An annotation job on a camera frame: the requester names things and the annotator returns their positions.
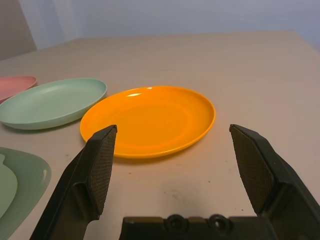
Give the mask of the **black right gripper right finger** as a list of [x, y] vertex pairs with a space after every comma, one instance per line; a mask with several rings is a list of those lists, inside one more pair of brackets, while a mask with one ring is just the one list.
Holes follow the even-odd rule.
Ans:
[[320, 206], [295, 170], [259, 133], [236, 124], [229, 132], [254, 212], [269, 220], [279, 240], [318, 240]]

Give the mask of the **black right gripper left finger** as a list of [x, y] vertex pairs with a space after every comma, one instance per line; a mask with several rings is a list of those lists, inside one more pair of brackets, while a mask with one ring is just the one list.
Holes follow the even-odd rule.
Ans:
[[117, 126], [97, 131], [62, 173], [32, 240], [82, 240], [90, 222], [104, 211]]

